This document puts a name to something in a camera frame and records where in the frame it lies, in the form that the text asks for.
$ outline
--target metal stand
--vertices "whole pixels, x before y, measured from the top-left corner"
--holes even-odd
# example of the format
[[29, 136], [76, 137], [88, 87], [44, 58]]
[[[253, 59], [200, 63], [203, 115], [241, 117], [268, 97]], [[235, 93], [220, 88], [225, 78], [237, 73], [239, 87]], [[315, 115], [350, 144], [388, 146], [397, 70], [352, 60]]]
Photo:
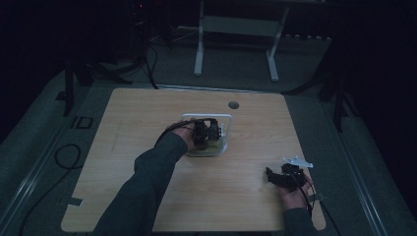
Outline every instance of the metal stand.
[[273, 36], [274, 41], [270, 50], [267, 51], [267, 60], [270, 72], [270, 79], [273, 82], [278, 81], [278, 73], [273, 56], [276, 52], [276, 47], [281, 38], [281, 33], [288, 16], [289, 7], [285, 7], [281, 20], [264, 21], [264, 20], [250, 20], [238, 18], [225, 18], [217, 16], [205, 16], [204, 0], [200, 3], [200, 20], [199, 20], [199, 45], [197, 48], [196, 65], [194, 68], [194, 75], [200, 76], [203, 70], [204, 58], [204, 44], [203, 37], [205, 31], [216, 31], [226, 33]]

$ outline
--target finger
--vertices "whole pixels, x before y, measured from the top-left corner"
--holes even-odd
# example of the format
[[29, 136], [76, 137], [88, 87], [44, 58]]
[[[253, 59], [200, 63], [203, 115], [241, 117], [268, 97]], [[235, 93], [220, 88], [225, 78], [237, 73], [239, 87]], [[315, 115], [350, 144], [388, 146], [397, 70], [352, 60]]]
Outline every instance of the finger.
[[304, 186], [302, 187], [304, 192], [307, 192], [312, 186], [313, 186], [313, 180], [310, 179], [309, 176], [304, 175], [305, 179], [306, 179], [306, 183], [304, 184]]

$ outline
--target cable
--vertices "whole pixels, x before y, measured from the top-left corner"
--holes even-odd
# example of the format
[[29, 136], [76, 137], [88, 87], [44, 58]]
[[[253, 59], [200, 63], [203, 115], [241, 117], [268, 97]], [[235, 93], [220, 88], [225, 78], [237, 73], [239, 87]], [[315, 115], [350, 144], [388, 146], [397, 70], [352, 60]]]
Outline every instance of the cable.
[[335, 230], [336, 230], [336, 232], [337, 232], [337, 235], [341, 236], [340, 231], [339, 231], [339, 229], [338, 229], [338, 227], [337, 227], [336, 223], [334, 222], [333, 217], [331, 217], [330, 213], [328, 212], [328, 209], [326, 208], [325, 204], [323, 204], [323, 202], [322, 202], [322, 201], [320, 201], [320, 206], [322, 206], [322, 208], [325, 210], [326, 214], [328, 215], [328, 218], [330, 219], [331, 223], [333, 224], [334, 229], [335, 229]]
[[287, 166], [285, 166], [285, 168], [287, 168], [289, 171], [288, 171], [288, 173], [289, 173], [289, 175], [291, 175], [291, 177], [294, 179], [294, 182], [297, 184], [297, 188], [301, 191], [301, 194], [303, 194], [303, 196], [304, 196], [304, 199], [306, 200], [306, 204], [307, 204], [307, 209], [308, 209], [308, 211], [309, 211], [309, 214], [310, 214], [310, 216], [312, 216], [312, 214], [313, 214], [313, 207], [312, 207], [312, 205], [310, 204], [310, 202], [309, 202], [309, 198], [307, 197], [307, 195], [306, 195], [306, 193], [304, 192], [304, 190], [301, 188], [301, 186], [298, 184], [298, 181], [297, 181], [297, 179], [295, 178], [295, 176], [292, 174], [292, 172], [291, 172], [291, 169], [289, 168], [289, 167], [287, 167]]
[[[63, 149], [63, 148], [68, 148], [68, 147], [74, 147], [74, 148], [76, 148], [76, 150], [77, 150], [77, 156], [76, 156], [76, 160], [73, 162], [73, 164], [71, 165], [71, 166], [65, 166], [65, 165], [63, 165], [61, 162], [59, 162], [59, 159], [58, 159], [58, 154], [59, 154], [59, 152]], [[79, 162], [79, 160], [80, 160], [80, 158], [81, 158], [81, 149], [80, 149], [80, 147], [78, 147], [77, 145], [74, 145], [74, 144], [68, 144], [68, 145], [65, 145], [65, 146], [62, 146], [62, 147], [60, 147], [60, 148], [58, 148], [56, 151], [55, 151], [55, 154], [54, 154], [54, 158], [55, 158], [55, 163], [59, 166], [59, 167], [61, 167], [61, 168], [63, 168], [63, 169], [66, 169], [67, 170], [67, 172], [61, 177], [61, 178], [59, 178], [59, 180], [57, 181], [57, 182], [55, 182], [55, 184], [53, 184], [52, 185], [52, 187], [51, 188], [49, 188], [37, 201], [36, 201], [36, 203], [30, 208], [30, 210], [28, 211], [28, 213], [25, 215], [25, 218], [24, 218], [24, 221], [22, 222], [22, 225], [21, 225], [21, 228], [20, 228], [20, 230], [19, 230], [19, 235], [20, 236], [22, 236], [22, 235], [24, 235], [24, 229], [25, 229], [25, 225], [26, 225], [26, 222], [28, 221], [28, 219], [29, 219], [29, 217], [30, 217], [30, 215], [31, 215], [31, 213], [34, 211], [34, 209], [40, 204], [40, 202], [42, 202], [42, 200], [53, 190], [53, 189], [55, 189], [55, 187], [56, 186], [58, 186], [58, 184], [60, 184], [67, 176], [68, 176], [68, 174], [70, 174], [71, 173], [71, 171], [72, 170], [75, 170], [75, 169], [80, 169], [80, 168], [83, 168], [83, 165], [79, 165], [79, 166], [76, 166], [77, 164], [78, 164], [78, 162]]]
[[146, 73], [146, 72], [145, 72], [145, 75], [147, 75], [147, 76], [148, 76], [149, 81], [150, 81], [150, 84], [153, 86], [153, 88], [154, 88], [154, 89], [159, 89], [159, 88], [157, 87], [157, 85], [156, 85], [156, 83], [155, 83], [154, 79], [153, 79], [153, 71], [154, 71], [154, 69], [155, 69], [155, 64], [156, 64], [156, 61], [157, 61], [157, 51], [156, 51], [156, 49], [154, 49], [154, 48], [153, 48], [152, 46], [150, 46], [150, 45], [149, 45], [149, 48], [150, 48], [150, 49], [152, 49], [152, 50], [154, 51], [154, 53], [155, 53], [155, 60], [153, 61], [152, 66], [150, 67], [150, 66], [149, 66], [148, 57], [147, 57], [147, 56], [145, 56], [145, 64], [147, 65], [147, 69], [148, 69], [148, 73]]

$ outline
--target table leg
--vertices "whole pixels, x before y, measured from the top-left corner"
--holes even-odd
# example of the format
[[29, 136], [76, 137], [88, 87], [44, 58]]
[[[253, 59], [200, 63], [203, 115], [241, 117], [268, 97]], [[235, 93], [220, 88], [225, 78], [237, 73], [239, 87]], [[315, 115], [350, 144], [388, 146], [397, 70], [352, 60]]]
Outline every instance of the table leg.
[[200, 19], [199, 19], [199, 46], [197, 48], [197, 56], [196, 56], [196, 65], [194, 67], [194, 75], [200, 76], [203, 70], [203, 56], [205, 53], [205, 49], [203, 47], [203, 24], [204, 24], [204, 6], [205, 1], [200, 1]]
[[268, 66], [269, 66], [269, 73], [270, 73], [270, 79], [273, 82], [277, 82], [279, 80], [278, 73], [276, 71], [276, 64], [275, 59], [273, 56], [275, 55], [276, 47], [278, 46], [279, 39], [281, 38], [281, 33], [285, 25], [285, 21], [288, 17], [289, 7], [285, 7], [284, 12], [282, 14], [281, 21], [278, 23], [278, 26], [276, 28], [276, 34], [275, 39], [273, 41], [273, 46], [270, 50], [267, 50], [267, 60], [268, 60]]

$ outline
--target wooden board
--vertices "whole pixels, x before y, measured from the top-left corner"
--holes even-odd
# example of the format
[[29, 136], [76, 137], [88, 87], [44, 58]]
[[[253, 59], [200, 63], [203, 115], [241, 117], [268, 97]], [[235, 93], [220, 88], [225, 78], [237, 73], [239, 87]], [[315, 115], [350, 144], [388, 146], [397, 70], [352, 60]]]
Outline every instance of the wooden board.
[[[229, 108], [230, 101], [239, 108]], [[133, 175], [135, 158], [184, 113], [233, 115], [228, 149], [220, 156], [184, 155], [178, 161], [153, 230], [283, 229], [280, 199], [265, 169], [280, 172], [283, 157], [304, 155], [282, 95], [139, 88], [112, 93], [73, 194], [83, 203], [68, 206], [62, 229], [92, 231]], [[319, 205], [313, 220], [319, 230], [325, 228]]]

